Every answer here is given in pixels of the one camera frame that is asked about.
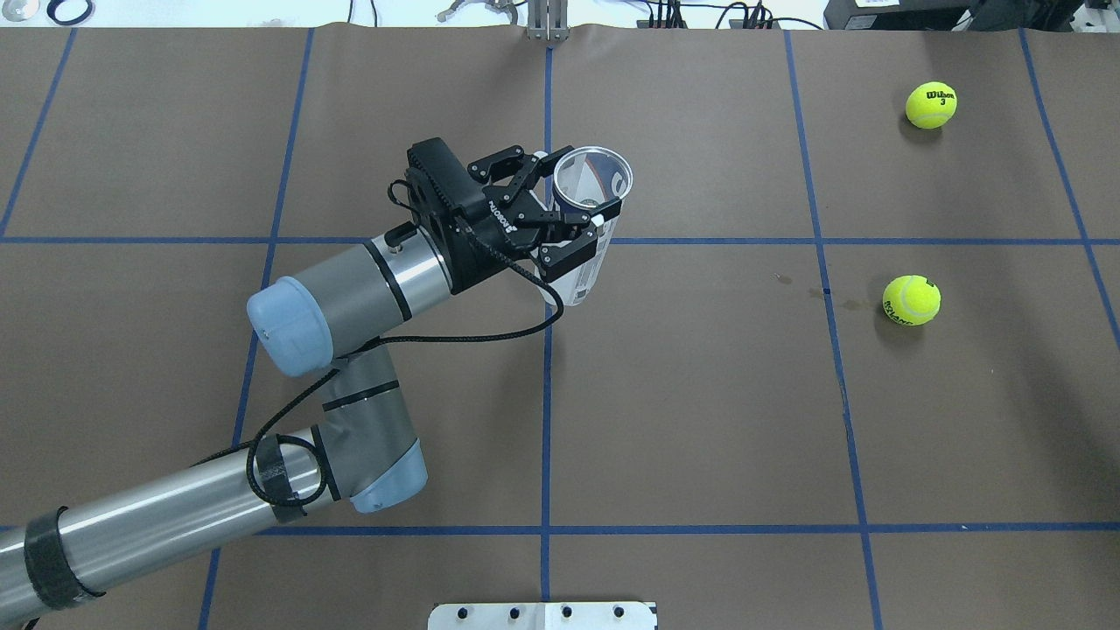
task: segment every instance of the electrical cable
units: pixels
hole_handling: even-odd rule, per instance
[[[373,0],[370,0],[370,8],[373,9],[373,26],[374,27],[381,26],[379,24],[381,20],[377,18],[377,6],[373,3]],[[354,20],[354,0],[351,0],[351,9],[349,12],[346,13],[346,24],[351,24],[353,20]]]
[[[400,205],[400,206],[407,207],[409,210],[412,210],[408,204],[405,204],[405,203],[401,202],[400,200],[398,200],[396,196],[393,194],[393,187],[396,186],[396,185],[400,185],[400,184],[403,184],[403,185],[408,186],[408,183],[404,182],[403,179],[394,180],[392,184],[389,185],[389,189],[388,189],[389,198],[390,198],[391,202],[393,202],[396,205]],[[498,334],[489,334],[489,335],[457,335],[457,336],[402,335],[402,336],[395,336],[395,337],[374,337],[374,339],[367,341],[365,344],[363,344],[362,348],[355,350],[352,353],[352,355],[353,354],[358,354],[358,353],[362,353],[362,352],[367,352],[370,350],[373,350],[374,348],[379,348],[381,345],[386,345],[386,344],[390,344],[390,343],[484,343],[484,342],[492,342],[492,341],[508,341],[508,340],[520,339],[520,337],[524,337],[524,336],[529,336],[529,335],[539,333],[539,332],[543,331],[544,328],[548,328],[549,326],[551,326],[552,324],[554,324],[561,316],[563,316],[563,313],[564,313],[563,299],[560,297],[560,294],[557,293],[557,290],[554,288],[552,288],[551,286],[549,286],[548,282],[544,282],[543,280],[541,280],[536,276],[534,276],[531,272],[529,272],[528,270],[525,270],[523,267],[521,267],[520,265],[517,265],[517,262],[515,260],[513,260],[512,258],[505,256],[504,253],[502,253],[498,250],[494,249],[489,244],[483,242],[477,237],[477,234],[475,234],[474,230],[466,222],[466,220],[464,220],[460,216],[456,216],[455,219],[456,219],[456,224],[458,225],[459,230],[467,237],[467,240],[470,242],[470,244],[473,247],[475,247],[476,249],[482,250],[484,253],[486,253],[491,258],[497,260],[498,262],[501,262],[502,265],[504,265],[506,268],[512,269],[519,276],[525,278],[526,280],[529,280],[530,282],[532,282],[536,287],[539,287],[542,290],[544,290],[545,293],[548,293],[549,296],[552,298],[553,303],[556,304],[556,312],[553,312],[552,315],[550,315],[549,317],[547,317],[543,322],[541,322],[539,324],[535,324],[535,325],[530,326],[528,328],[522,328],[520,331],[510,332],[510,333],[498,333]],[[291,507],[291,508],[301,508],[304,506],[307,506],[307,504],[316,501],[319,497],[323,495],[323,493],[327,489],[326,475],[323,474],[323,471],[325,471],[327,469],[327,461],[326,461],[326,455],[323,453],[323,451],[320,448],[316,447],[314,444],[307,442],[306,439],[301,439],[301,438],[293,437],[293,436],[290,436],[290,435],[278,435],[277,436],[277,441],[280,444],[291,444],[291,445],[295,445],[295,446],[299,446],[299,447],[308,451],[311,454],[311,456],[315,458],[316,466],[319,470],[319,483],[318,483],[318,485],[316,487],[315,491],[311,494],[309,494],[307,497],[304,497],[304,498],[288,499],[288,498],[277,498],[277,497],[270,495],[263,488],[261,488],[260,482],[256,480],[256,474],[253,471],[253,463],[256,460],[256,451],[260,448],[261,442],[264,439],[264,437],[268,435],[268,433],[270,430],[272,430],[272,428],[281,419],[283,419],[284,416],[287,416],[289,413],[291,413],[292,409],[295,409],[296,407],[298,407],[300,402],[302,402],[304,400],[306,400],[308,397],[310,397],[312,393],[315,393],[317,390],[319,390],[323,386],[325,386],[327,382],[329,382],[330,379],[333,379],[336,374],[338,374],[338,369],[332,369],[327,373],[325,373],[321,378],[319,378],[319,380],[315,381],[310,387],[308,387],[304,391],[299,392],[287,405],[284,405],[283,408],[281,408],[279,411],[277,411],[276,414],[273,414],[273,416],[271,418],[269,418],[269,420],[267,423],[264,423],[264,425],[256,432],[256,434],[253,435],[252,439],[249,439],[248,442],[242,442],[241,444],[237,444],[235,446],[231,446],[230,448],[225,448],[223,451],[214,453],[213,455],[206,457],[205,460],[199,461],[198,463],[196,463],[194,465],[198,465],[198,464],[202,464],[202,463],[205,463],[205,462],[209,462],[209,461],[213,461],[213,460],[216,460],[216,458],[220,458],[220,457],[224,457],[224,456],[230,455],[232,453],[236,453],[239,451],[243,451],[243,450],[248,448],[249,453],[246,453],[246,455],[245,455],[245,479],[249,482],[250,490],[252,490],[253,494],[255,494],[260,500],[262,500],[265,503],[269,503],[271,506]]]
[[[747,15],[748,15],[748,11],[750,11],[750,7],[747,7],[746,2],[731,2],[727,7],[724,7],[724,12],[720,13],[719,15],[719,19],[716,20],[716,28],[719,28],[719,25],[724,24],[724,18],[727,17],[727,12],[730,11],[731,9],[736,8],[736,7],[743,7],[743,21],[744,21],[744,24],[746,24],[746,21],[747,21]]]
[[[696,7],[698,9],[726,9],[727,4],[696,4],[692,2],[682,2],[681,7]]]
[[[759,1],[757,4],[755,4],[755,8],[750,10],[750,17],[743,22],[743,28],[750,28],[750,29],[757,28],[758,18],[764,17],[766,15],[766,11],[767,9],[765,9],[763,7],[763,3]]]
[[[815,25],[815,24],[813,24],[813,22],[811,22],[809,20],[803,20],[801,18],[771,18],[771,19],[766,20],[767,24],[780,22],[780,21],[808,24],[809,26],[815,28],[816,30],[828,30],[828,29],[825,29],[824,27],[822,27],[820,25]]]

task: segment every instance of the yellow tennis ball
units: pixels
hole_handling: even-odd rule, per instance
[[[931,81],[918,85],[906,99],[906,118],[918,129],[936,129],[956,113],[956,91]]]
[[[941,290],[924,276],[895,278],[883,291],[883,309],[896,324],[920,326],[941,311]]]

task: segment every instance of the blue tape line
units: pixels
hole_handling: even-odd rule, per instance
[[[307,84],[307,68],[311,59],[311,44],[315,41],[315,29],[307,29],[307,40],[304,44],[304,63],[299,71],[299,84],[296,87],[296,104],[292,106],[291,124],[288,129],[288,145],[284,148],[283,169],[280,173],[280,187],[277,191],[277,205],[272,214],[272,230],[269,235],[269,249],[264,256],[264,270],[261,274],[261,289],[268,287],[272,277],[272,258],[276,254],[277,237],[280,232],[280,220],[283,215],[284,192],[288,187],[288,173],[291,169],[291,154],[296,148],[296,131],[299,128],[299,112],[304,102],[304,86]],[[245,356],[245,372],[241,381],[241,395],[237,402],[237,416],[233,425],[233,438],[231,446],[241,442],[241,434],[245,424],[245,409],[249,407],[249,388],[252,385],[253,371],[256,365],[256,333],[250,337],[249,352]],[[206,630],[209,624],[211,602],[214,599],[214,583],[217,580],[218,562],[222,559],[221,549],[214,549],[211,554],[211,566],[206,576],[206,590],[203,593],[203,605],[198,613],[198,630]]]
[[[258,536],[539,536],[536,526],[440,526],[440,527],[272,527]]]
[[[249,386],[253,382],[258,346],[256,332],[254,331],[249,337],[249,352],[245,354],[245,371],[241,376],[241,396],[237,399],[237,415],[233,420],[233,438],[230,441],[230,446],[236,446],[241,442],[241,434],[245,428],[245,409],[249,408]]]
[[[414,527],[273,527],[258,536],[540,536],[536,526],[414,526]],[[1120,521],[1057,522],[904,522],[808,525],[552,525],[551,536],[804,536],[868,534],[983,534],[983,532],[1120,531]]]
[[[821,288],[824,293],[824,314],[829,323],[829,337],[832,342],[832,363],[836,367],[837,383],[840,386],[840,400],[843,405],[843,425],[848,438],[848,465],[851,469],[851,484],[856,498],[856,515],[860,527],[867,526],[867,508],[864,503],[864,483],[859,474],[859,455],[856,451],[856,430],[851,424],[851,407],[848,404],[848,385],[843,373],[843,358],[840,354],[840,337],[837,333],[836,312],[832,306],[832,289],[829,284],[829,269],[824,260],[824,240],[821,235],[821,221],[816,211],[816,192],[813,187],[813,169],[809,160],[809,142],[805,139],[805,119],[801,109],[801,94],[797,89],[797,70],[793,59],[793,40],[790,31],[783,31],[785,38],[785,58],[790,66],[790,89],[793,93],[793,111],[797,121],[797,141],[801,145],[801,166],[805,174],[805,192],[809,196],[809,214],[813,223],[813,239],[816,244],[816,266],[821,274]],[[879,589],[875,578],[875,558],[871,555],[871,537],[867,531],[860,534],[864,547],[864,568],[867,573],[867,591],[871,605],[871,621],[875,630],[883,630],[883,613],[879,606]]]
[[[939,239],[892,237],[824,237],[827,245],[1080,245],[1080,239]]]
[[[553,536],[744,536],[859,534],[858,525],[557,525]]]
[[[214,603],[214,585],[217,584],[217,563],[222,559],[221,547],[211,552],[209,568],[206,569],[206,590],[203,591],[203,605],[198,611],[198,630],[209,627],[209,609]]]
[[[69,245],[69,244],[123,244],[123,245],[175,245],[175,244],[202,244],[202,245],[239,245],[239,244],[265,244],[268,237],[3,237],[2,243],[26,243],[44,245]]]
[[[544,152],[552,152],[552,47],[544,49]]]
[[[544,306],[544,318],[552,308]],[[551,527],[552,527],[552,327],[544,330],[544,395],[541,425],[541,601],[551,599]]]
[[[927,522],[869,525],[870,534],[982,534],[991,531],[1120,531],[1118,521],[1098,522]]]
[[[3,237],[8,230],[11,214],[16,211],[16,200],[19,198],[20,188],[24,187],[24,177],[27,175],[27,168],[31,165],[31,156],[35,155],[35,147],[39,143],[39,135],[43,133],[43,126],[47,122],[50,103],[54,102],[55,93],[58,92],[58,83],[63,78],[63,71],[66,70],[66,61],[69,59],[69,53],[74,48],[74,39],[76,37],[77,29],[72,28],[69,36],[66,38],[66,47],[63,48],[63,56],[58,59],[58,67],[55,68],[55,77],[50,81],[50,89],[47,90],[47,98],[43,101],[43,108],[39,109],[39,119],[35,121],[35,130],[31,131],[31,140],[28,141],[27,151],[24,152],[24,161],[19,165],[19,173],[16,175],[16,183],[12,184],[11,194],[8,196],[8,205],[4,207],[3,217],[0,219],[0,237]]]
[[[552,47],[544,49],[544,152],[552,152]],[[544,184],[544,205],[552,206],[552,178]],[[544,318],[552,308],[544,306]],[[552,599],[552,327],[544,331],[544,378],[541,421],[541,601]]]
[[[815,241],[810,238],[766,238],[766,237],[615,237],[610,239],[610,244],[620,245],[811,245]]]
[[[544,49],[544,152],[552,152],[552,47]],[[552,207],[552,176],[544,178],[544,207]]]
[[[368,237],[0,237],[9,244],[360,244]],[[907,237],[823,237],[825,245],[997,245],[1082,247],[1082,239],[935,239]],[[813,245],[811,237],[615,237],[620,245]],[[1120,239],[1089,239],[1090,244],[1116,247]]]
[[[307,68],[311,63],[311,45],[315,43],[315,29],[307,29],[307,40],[304,44],[304,64],[299,70],[299,85],[296,87],[296,105],[291,110],[291,126],[288,128],[288,145],[283,154],[283,169],[280,172],[280,187],[277,191],[277,206],[272,213],[272,230],[269,233],[269,251],[264,257],[264,274],[261,277],[261,290],[269,286],[272,279],[272,259],[276,256],[277,238],[280,235],[280,221],[283,216],[283,200],[288,194],[288,175],[291,172],[291,154],[296,150],[296,135],[299,131],[299,112],[304,108],[304,86],[307,84]]]
[[[1077,206],[1077,198],[1073,194],[1070,174],[1065,169],[1065,160],[1062,159],[1062,151],[1058,150],[1057,140],[1054,138],[1054,129],[1051,127],[1049,115],[1046,113],[1046,104],[1043,102],[1043,92],[1038,86],[1038,75],[1035,74],[1035,62],[1030,56],[1030,46],[1027,44],[1027,31],[1023,28],[1019,29],[1019,45],[1023,46],[1023,58],[1027,63],[1027,74],[1030,76],[1030,87],[1035,91],[1035,104],[1038,105],[1038,115],[1043,119],[1046,140],[1049,141],[1051,152],[1054,154],[1057,173],[1062,177],[1062,186],[1065,187],[1065,196],[1070,201],[1073,220],[1077,224],[1081,242],[1085,247],[1085,257],[1089,258],[1089,267],[1093,271],[1093,280],[1096,281],[1096,291],[1101,296],[1104,315],[1109,318],[1109,326],[1112,328],[1112,341],[1117,344],[1117,348],[1120,348],[1120,326],[1117,325],[1117,317],[1112,311],[1112,300],[1109,299],[1109,291],[1104,288],[1104,279],[1101,277],[1101,270],[1096,266],[1096,254],[1093,253],[1093,245],[1089,240],[1089,231],[1085,229],[1085,222],[1081,217],[1081,209]]]

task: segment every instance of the light blue joint cap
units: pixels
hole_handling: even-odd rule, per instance
[[[423,465],[423,453],[420,452],[420,441],[401,455],[385,474],[377,478],[368,488],[351,497],[354,509],[368,515],[377,510],[391,508],[409,499],[428,483],[428,469]]]
[[[296,278],[284,276],[249,298],[246,311],[272,362],[289,377],[326,368],[334,358],[327,319]]]

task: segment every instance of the white mounting plate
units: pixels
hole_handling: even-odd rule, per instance
[[[428,630],[657,630],[652,602],[442,604]]]

